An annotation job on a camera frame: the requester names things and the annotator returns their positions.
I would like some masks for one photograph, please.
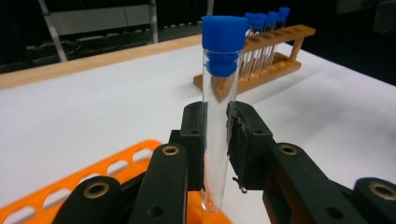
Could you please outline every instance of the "wooden test tube rack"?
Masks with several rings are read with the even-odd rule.
[[[249,41],[245,43],[242,53],[247,53],[255,49],[263,49],[284,42],[294,41],[294,44],[289,57],[278,52],[276,53],[268,73],[264,74],[264,72],[261,71],[258,77],[249,76],[248,80],[239,80],[238,93],[251,90],[271,80],[299,70],[302,64],[296,61],[297,54],[300,51],[304,38],[314,33],[315,29],[313,28],[305,25],[294,25],[275,30],[272,38],[268,33],[267,35],[264,34],[263,37],[259,37],[258,35],[251,37]],[[194,77],[193,83],[196,87],[202,89],[203,75]],[[222,98],[222,90],[223,88],[218,89],[218,98]]]

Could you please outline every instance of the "blue cap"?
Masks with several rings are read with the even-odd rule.
[[[245,12],[245,18],[247,19],[248,29],[250,29],[256,20],[256,14],[252,12]]]
[[[290,8],[288,7],[280,7],[279,8],[279,13],[277,16],[277,21],[284,23],[286,21],[286,18],[289,16],[290,13]]]
[[[214,77],[229,77],[236,71],[237,51],[245,46],[248,19],[232,16],[202,17],[202,47],[206,54],[205,66]]]
[[[269,11],[267,16],[267,23],[266,23],[267,27],[273,28],[276,24],[276,20],[277,20],[277,12]]]
[[[245,46],[248,19],[233,16],[202,17],[202,47],[215,52],[235,52]]]
[[[267,20],[267,15],[265,15],[263,13],[257,13],[256,14],[256,22],[254,23],[254,28],[256,30],[262,30],[262,27],[264,27],[266,20]]]

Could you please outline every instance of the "orange plastic tray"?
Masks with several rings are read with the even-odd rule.
[[[142,152],[143,150],[149,150],[152,152],[160,145],[161,143],[156,140],[140,142],[135,146],[128,147],[109,158],[99,161],[92,166],[53,183],[52,185],[40,189],[27,197],[21,198],[16,202],[1,208],[0,223],[13,223],[12,220],[17,221],[18,223],[51,223],[66,197],[48,205],[48,201],[46,200],[49,197],[59,191],[73,191],[73,189],[82,180],[92,175],[109,175],[118,179],[120,183],[123,184],[135,176],[145,172],[149,166],[149,159],[135,161],[134,155]],[[108,173],[111,165],[121,163],[126,165],[123,165],[117,171],[111,172],[111,174]],[[33,212],[29,213],[29,216],[22,216],[22,210]],[[222,212],[218,212],[216,214],[205,212],[201,206],[200,192],[189,192],[187,211],[187,223],[189,224],[231,223],[231,221]],[[21,217],[21,220],[15,220],[17,216]]]

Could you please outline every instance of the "test tube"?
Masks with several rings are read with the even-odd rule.
[[[245,37],[245,44],[248,43],[249,39],[251,38],[252,35],[254,35],[254,22],[256,20],[256,14],[252,12],[246,12],[245,13],[245,18],[247,19],[247,32],[246,32],[246,37]],[[244,76],[244,68],[250,66],[250,60],[251,60],[251,54],[250,52],[248,53],[243,53],[241,55],[242,62],[240,66],[240,75],[239,79],[241,81],[247,81],[248,80],[248,74],[247,76]]]
[[[263,13],[257,13],[258,18],[258,29],[260,29],[260,35],[265,31],[265,21],[267,20],[267,15]],[[253,51],[254,55],[254,63],[251,68],[251,75],[253,77],[258,77],[260,75],[260,71],[262,70],[262,58],[263,58],[263,51],[265,49],[256,49]]]
[[[253,34],[259,34],[262,31],[262,28],[265,24],[266,20],[266,15],[262,13],[257,13],[255,15],[255,22],[254,22],[254,31]],[[259,51],[258,50],[253,50],[250,52],[247,52],[245,54],[244,58],[244,65],[241,71],[241,80],[248,80],[248,77],[251,74],[253,64],[257,61],[257,58],[259,58]]]
[[[283,28],[285,26],[286,18],[289,16],[290,13],[290,8],[288,7],[280,7],[279,12],[277,14],[277,20],[276,20],[276,29]],[[277,44],[271,46],[270,48],[270,54],[268,56],[268,59],[266,61],[266,64],[263,66],[263,72],[264,73],[269,73],[271,64],[273,63],[274,56],[276,53],[276,48]]]
[[[205,121],[205,173],[202,206],[218,212],[222,206],[228,164],[228,143],[239,74],[240,55],[245,46],[248,19],[232,16],[205,16],[203,19]]]
[[[268,12],[267,21],[265,23],[265,31],[266,32],[262,32],[262,38],[271,39],[274,37],[274,30],[276,27],[276,18],[277,18],[276,12],[274,12],[274,11]],[[271,46],[266,47],[262,51],[262,60],[260,61],[260,65],[259,65],[260,71],[268,63],[268,58],[269,58],[270,54],[271,54]]]

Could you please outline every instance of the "white tabletop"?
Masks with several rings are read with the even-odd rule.
[[[278,46],[290,54],[291,47]],[[277,142],[303,148],[333,181],[396,183],[396,88],[300,51],[302,68],[237,96]],[[195,46],[0,91],[0,207],[145,139],[166,143],[202,100]],[[268,223],[262,193],[242,194],[231,166],[223,211]]]

